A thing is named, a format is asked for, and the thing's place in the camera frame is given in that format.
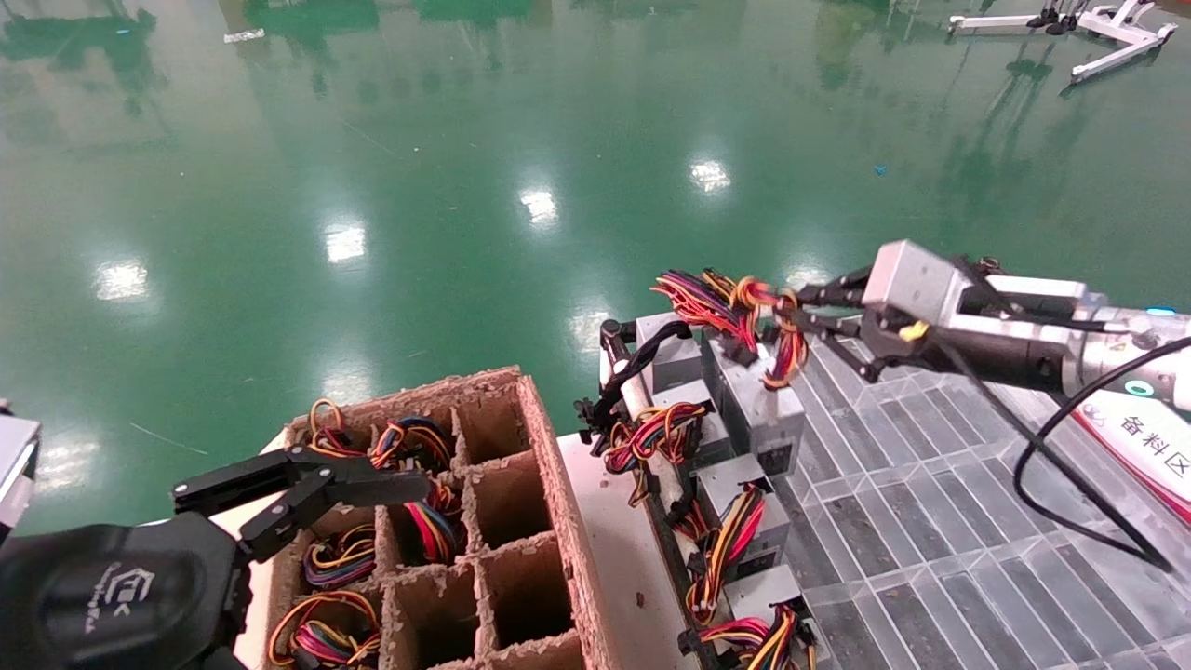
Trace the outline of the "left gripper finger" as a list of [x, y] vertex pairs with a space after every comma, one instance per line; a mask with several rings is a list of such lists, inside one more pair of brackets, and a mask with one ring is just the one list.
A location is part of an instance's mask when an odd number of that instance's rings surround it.
[[434, 483], [420, 471], [375, 470], [362, 465], [318, 465], [289, 476], [280, 496], [241, 527], [241, 550], [264, 563], [289, 546], [337, 505], [392, 506], [424, 501]]
[[173, 488], [173, 512], [217, 515], [238, 506], [289, 490], [303, 476], [318, 470], [322, 458], [306, 447], [267, 450], [182, 480]]

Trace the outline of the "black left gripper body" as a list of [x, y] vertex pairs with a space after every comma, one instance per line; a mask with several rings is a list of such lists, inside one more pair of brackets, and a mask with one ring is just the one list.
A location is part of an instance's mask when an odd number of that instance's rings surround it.
[[238, 541], [187, 513], [4, 541], [5, 669], [239, 669], [251, 601]]

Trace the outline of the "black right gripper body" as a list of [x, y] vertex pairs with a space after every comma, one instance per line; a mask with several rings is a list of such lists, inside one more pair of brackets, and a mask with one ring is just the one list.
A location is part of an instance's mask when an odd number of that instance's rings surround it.
[[[1066, 344], [1005, 336], [1004, 323], [994, 308], [956, 308], [944, 321], [950, 326], [965, 326], [974, 317], [992, 324], [989, 328], [944, 328], [942, 340], [956, 349], [979, 378], [1033, 392], [1064, 390], [1064, 356], [1070, 353]], [[899, 313], [888, 317], [881, 309], [863, 308], [861, 342], [891, 368], [909, 367], [960, 376], [961, 369], [944, 355], [935, 336], [905, 342], [896, 334], [896, 327], [910, 324], [909, 318]]]

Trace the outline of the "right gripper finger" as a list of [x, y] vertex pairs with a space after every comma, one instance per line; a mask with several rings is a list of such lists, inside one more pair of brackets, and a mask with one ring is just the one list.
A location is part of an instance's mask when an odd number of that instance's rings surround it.
[[796, 290], [796, 299], [813, 308], [863, 309], [863, 293], [872, 270], [873, 267], [863, 267], [825, 283], [805, 284]]
[[856, 321], [847, 321], [847, 319], [841, 321], [838, 318], [821, 317], [805, 309], [779, 309], [778, 323], [796, 328], [803, 342], [819, 342], [834, 356], [837, 356], [838, 361], [850, 368], [852, 372], [855, 372], [859, 378], [863, 378], [867, 384], [879, 382], [883, 369], [888, 362], [881, 357], [871, 361], [863, 359], [844, 346], [843, 340], [858, 342], [860, 339], [860, 324]]

